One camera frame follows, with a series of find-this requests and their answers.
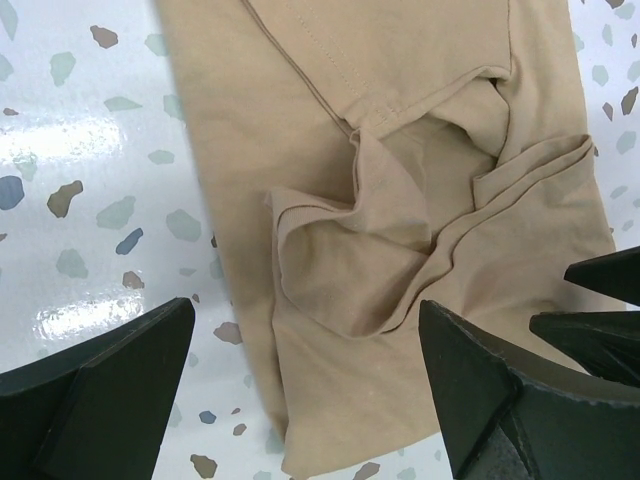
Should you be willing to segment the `beige t shirt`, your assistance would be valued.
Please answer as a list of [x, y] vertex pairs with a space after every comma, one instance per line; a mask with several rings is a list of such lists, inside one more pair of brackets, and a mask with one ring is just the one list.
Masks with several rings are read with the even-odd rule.
[[566, 282], [614, 250], [564, 1], [161, 1], [217, 252], [296, 479], [439, 429], [436, 301], [530, 332], [617, 302]]

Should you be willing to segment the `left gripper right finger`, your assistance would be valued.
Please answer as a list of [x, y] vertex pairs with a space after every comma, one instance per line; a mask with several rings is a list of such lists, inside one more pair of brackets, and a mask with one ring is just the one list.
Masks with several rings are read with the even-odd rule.
[[456, 479], [636, 479], [639, 390], [420, 306], [424, 364]]

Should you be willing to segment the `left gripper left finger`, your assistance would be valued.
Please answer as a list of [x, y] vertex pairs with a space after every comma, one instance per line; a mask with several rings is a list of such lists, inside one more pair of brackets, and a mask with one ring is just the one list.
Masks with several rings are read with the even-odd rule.
[[4, 479], [152, 477], [195, 310], [175, 298], [1, 376]]

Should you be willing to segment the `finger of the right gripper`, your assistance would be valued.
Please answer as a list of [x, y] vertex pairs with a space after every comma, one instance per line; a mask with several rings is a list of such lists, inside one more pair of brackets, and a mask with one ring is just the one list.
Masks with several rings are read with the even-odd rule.
[[629, 248], [570, 265], [564, 279], [625, 303], [639, 302], [638, 248]]
[[637, 311], [542, 313], [529, 329], [589, 374], [624, 385], [639, 385]]

